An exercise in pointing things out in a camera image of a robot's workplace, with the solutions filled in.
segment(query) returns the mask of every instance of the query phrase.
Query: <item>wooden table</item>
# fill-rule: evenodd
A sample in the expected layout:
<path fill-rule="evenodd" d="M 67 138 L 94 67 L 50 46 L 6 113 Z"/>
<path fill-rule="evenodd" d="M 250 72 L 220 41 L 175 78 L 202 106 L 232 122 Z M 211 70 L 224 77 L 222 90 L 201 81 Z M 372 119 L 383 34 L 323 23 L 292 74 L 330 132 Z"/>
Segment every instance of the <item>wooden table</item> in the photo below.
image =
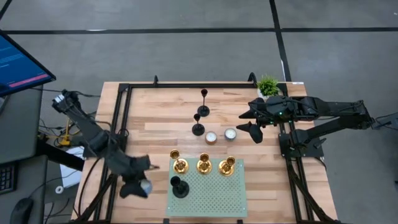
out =
<path fill-rule="evenodd" d="M 97 120 L 111 122 L 118 85 L 117 82 L 104 83 L 96 115 Z M 303 84 L 287 83 L 287 88 L 289 96 L 307 94 Z M 146 172 L 148 179 L 154 185 L 153 193 L 148 199 L 135 196 L 120 198 L 119 191 L 123 183 L 119 178 L 112 223 L 162 223 L 164 218 L 170 218 L 171 223 L 236 223 L 236 218 L 165 216 L 169 184 L 169 154 L 172 149 L 178 149 L 182 158 L 198 157 L 202 152 L 207 152 L 211 158 L 234 156 L 237 159 L 244 159 L 248 217 L 243 218 L 243 222 L 294 223 L 294 209 L 285 159 L 280 155 L 277 140 L 279 128 L 268 126 L 262 129 L 264 140 L 260 144 L 255 144 L 248 133 L 239 130 L 237 138 L 232 142 L 225 141 L 223 137 L 226 128 L 235 128 L 238 124 L 248 122 L 248 120 L 239 119 L 238 116 L 249 109 L 248 101 L 256 97 L 255 88 L 208 89 L 206 105 L 210 108 L 210 115 L 202 118 L 200 122 L 205 126 L 206 131 L 214 131 L 218 135 L 217 143 L 209 146 L 205 143 L 205 135 L 194 136 L 191 132 L 195 123 L 193 115 L 203 100 L 200 89 L 133 89 L 127 122 L 130 136 L 126 153 L 130 156 L 148 154 L 151 162 L 160 166 L 160 170 Z M 124 103 L 121 105 L 119 127 L 123 105 Z M 101 126 L 109 129 L 107 125 L 101 124 Z M 313 127 L 313 122 L 296 123 L 297 129 L 311 127 Z M 78 195 L 94 161 L 95 159 L 89 159 L 85 162 Z M 303 158 L 303 163 L 310 193 L 327 215 L 337 218 L 325 168 L 314 158 Z M 96 165 L 83 192 L 82 211 L 98 192 L 102 169 L 103 160 Z M 299 197 L 302 216 L 306 219 L 305 205 L 300 193 Z M 75 207 L 78 208 L 78 197 L 76 199 Z M 108 194 L 102 203 L 101 218 L 105 216 L 107 203 Z"/>

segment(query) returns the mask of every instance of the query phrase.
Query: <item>keyboard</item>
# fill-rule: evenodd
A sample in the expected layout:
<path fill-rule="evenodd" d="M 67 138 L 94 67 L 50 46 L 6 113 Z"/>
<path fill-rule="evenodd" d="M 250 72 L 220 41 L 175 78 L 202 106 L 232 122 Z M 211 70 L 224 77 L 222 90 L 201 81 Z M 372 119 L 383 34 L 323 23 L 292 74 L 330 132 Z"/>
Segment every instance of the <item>keyboard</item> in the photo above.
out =
<path fill-rule="evenodd" d="M 17 189 L 17 164 L 0 164 L 0 195 Z"/>

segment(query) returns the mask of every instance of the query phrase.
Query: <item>monitor screen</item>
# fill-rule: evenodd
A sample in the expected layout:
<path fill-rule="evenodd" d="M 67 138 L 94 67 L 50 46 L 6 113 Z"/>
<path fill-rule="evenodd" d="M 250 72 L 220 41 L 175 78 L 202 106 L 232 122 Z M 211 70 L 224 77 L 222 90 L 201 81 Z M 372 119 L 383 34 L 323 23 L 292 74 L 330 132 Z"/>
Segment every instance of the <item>monitor screen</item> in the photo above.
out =
<path fill-rule="evenodd" d="M 0 34 L 0 96 L 55 80 L 54 75 L 10 37 Z"/>

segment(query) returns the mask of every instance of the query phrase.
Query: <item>black candlestick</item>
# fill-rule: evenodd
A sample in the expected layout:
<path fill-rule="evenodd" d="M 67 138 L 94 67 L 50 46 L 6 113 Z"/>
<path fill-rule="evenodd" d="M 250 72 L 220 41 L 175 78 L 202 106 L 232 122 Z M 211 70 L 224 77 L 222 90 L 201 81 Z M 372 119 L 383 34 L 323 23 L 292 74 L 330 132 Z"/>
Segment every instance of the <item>black candlestick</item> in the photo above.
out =
<path fill-rule="evenodd" d="M 173 194 L 178 198 L 185 198 L 189 193 L 189 185 L 179 177 L 174 176 L 170 179 L 170 184 L 173 186 Z"/>
<path fill-rule="evenodd" d="M 201 136 L 205 132 L 205 127 L 199 124 L 200 115 L 199 114 L 193 115 L 193 119 L 197 121 L 197 124 L 193 125 L 192 133 L 196 136 Z"/>
<path fill-rule="evenodd" d="M 207 90 L 206 89 L 201 90 L 201 95 L 203 96 L 203 106 L 199 106 L 198 114 L 200 116 L 207 116 L 210 114 L 209 107 L 205 106 L 205 97 L 207 95 Z"/>

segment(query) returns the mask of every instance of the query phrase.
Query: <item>gold candlestick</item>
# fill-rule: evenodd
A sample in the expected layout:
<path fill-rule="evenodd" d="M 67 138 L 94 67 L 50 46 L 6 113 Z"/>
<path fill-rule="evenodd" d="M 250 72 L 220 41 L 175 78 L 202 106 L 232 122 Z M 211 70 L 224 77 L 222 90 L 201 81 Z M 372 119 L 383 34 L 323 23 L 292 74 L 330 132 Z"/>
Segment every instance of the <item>gold candlestick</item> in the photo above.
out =
<path fill-rule="evenodd" d="M 213 166 L 209 161 L 209 155 L 207 153 L 202 153 L 200 155 L 200 160 L 197 163 L 197 170 L 201 174 L 209 174 Z"/>
<path fill-rule="evenodd" d="M 235 158 L 229 156 L 226 160 L 223 160 L 218 164 L 218 170 L 221 175 L 226 177 L 231 176 L 234 173 Z"/>
<path fill-rule="evenodd" d="M 170 152 L 170 157 L 175 159 L 173 163 L 174 172 L 178 174 L 184 174 L 189 169 L 189 164 L 185 159 L 179 159 L 180 153 L 174 149 Z"/>

